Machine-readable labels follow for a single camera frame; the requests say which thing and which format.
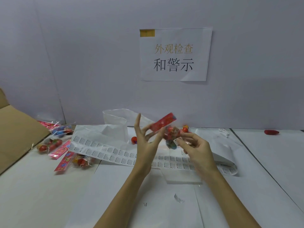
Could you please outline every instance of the person's left hand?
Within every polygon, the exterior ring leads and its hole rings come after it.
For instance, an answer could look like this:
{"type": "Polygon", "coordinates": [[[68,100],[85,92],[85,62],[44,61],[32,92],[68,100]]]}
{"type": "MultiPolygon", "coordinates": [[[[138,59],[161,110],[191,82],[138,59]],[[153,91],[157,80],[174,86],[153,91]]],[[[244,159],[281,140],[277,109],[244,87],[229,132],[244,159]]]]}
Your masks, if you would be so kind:
{"type": "Polygon", "coordinates": [[[135,120],[134,129],[137,137],[137,157],[134,165],[134,169],[142,171],[142,173],[147,176],[151,170],[151,164],[155,157],[157,148],[161,140],[163,139],[165,128],[161,128],[154,141],[149,143],[149,139],[155,135],[154,132],[151,132],[146,135],[146,132],[150,129],[152,124],[149,124],[142,129],[139,127],[141,114],[137,115],[135,120]]]}

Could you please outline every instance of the cardboard flap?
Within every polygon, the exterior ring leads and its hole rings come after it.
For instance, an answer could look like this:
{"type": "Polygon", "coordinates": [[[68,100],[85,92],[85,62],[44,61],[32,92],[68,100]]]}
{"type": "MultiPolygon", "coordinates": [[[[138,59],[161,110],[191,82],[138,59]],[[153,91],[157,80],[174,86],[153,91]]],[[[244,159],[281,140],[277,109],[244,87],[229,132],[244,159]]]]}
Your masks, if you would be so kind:
{"type": "Polygon", "coordinates": [[[9,103],[6,100],[5,94],[2,91],[2,89],[0,88],[0,109],[2,109],[3,107],[6,107],[8,105],[9,105],[9,103]]]}
{"type": "Polygon", "coordinates": [[[0,109],[0,174],[49,133],[35,119],[11,105],[0,109]]]}

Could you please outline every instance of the yellow sticker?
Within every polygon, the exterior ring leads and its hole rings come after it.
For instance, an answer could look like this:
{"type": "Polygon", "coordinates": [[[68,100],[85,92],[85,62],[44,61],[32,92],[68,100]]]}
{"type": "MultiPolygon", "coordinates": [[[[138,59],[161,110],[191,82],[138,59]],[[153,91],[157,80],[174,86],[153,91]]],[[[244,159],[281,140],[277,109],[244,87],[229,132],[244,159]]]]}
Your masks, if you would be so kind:
{"type": "Polygon", "coordinates": [[[154,29],[140,29],[140,37],[155,37],[154,29]]]}

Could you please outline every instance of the sign on wall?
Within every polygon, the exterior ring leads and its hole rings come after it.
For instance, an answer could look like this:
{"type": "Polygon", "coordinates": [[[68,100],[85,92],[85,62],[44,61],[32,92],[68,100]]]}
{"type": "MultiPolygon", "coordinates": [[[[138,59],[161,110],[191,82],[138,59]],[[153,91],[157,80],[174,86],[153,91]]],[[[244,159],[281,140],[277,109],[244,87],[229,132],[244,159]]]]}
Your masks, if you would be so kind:
{"type": "Polygon", "coordinates": [[[145,81],[206,81],[212,28],[140,30],[145,81]]]}

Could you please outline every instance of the forearm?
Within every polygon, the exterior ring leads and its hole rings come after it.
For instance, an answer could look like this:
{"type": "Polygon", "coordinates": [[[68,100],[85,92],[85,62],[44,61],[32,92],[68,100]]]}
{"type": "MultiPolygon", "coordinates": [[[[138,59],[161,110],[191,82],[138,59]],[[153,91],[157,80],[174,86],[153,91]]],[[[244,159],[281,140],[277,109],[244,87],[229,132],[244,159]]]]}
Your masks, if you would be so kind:
{"type": "Polygon", "coordinates": [[[145,176],[140,170],[133,168],[129,177],[120,188],[104,214],[98,220],[94,228],[124,228],[134,205],[137,192],[145,176]]]}
{"type": "Polygon", "coordinates": [[[219,171],[212,173],[206,182],[222,208],[230,228],[260,228],[219,171]]]}

